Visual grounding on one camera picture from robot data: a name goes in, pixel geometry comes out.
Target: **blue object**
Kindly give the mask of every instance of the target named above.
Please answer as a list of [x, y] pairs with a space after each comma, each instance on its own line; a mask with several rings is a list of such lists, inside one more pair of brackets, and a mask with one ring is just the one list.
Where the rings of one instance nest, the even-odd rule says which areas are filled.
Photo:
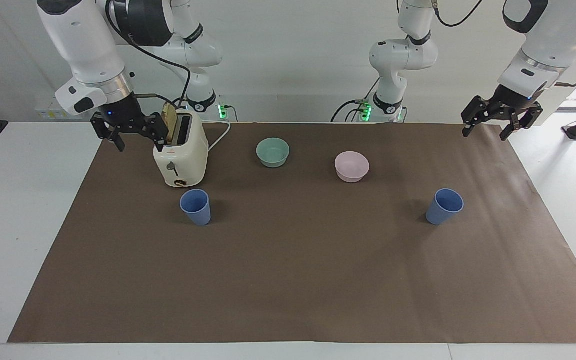
[[210, 223], [210, 197], [201, 189], [192, 189], [181, 196], [179, 207], [197, 226]]
[[441, 189], [434, 194], [425, 218], [432, 225], [441, 225], [464, 209], [464, 199], [453, 189]]

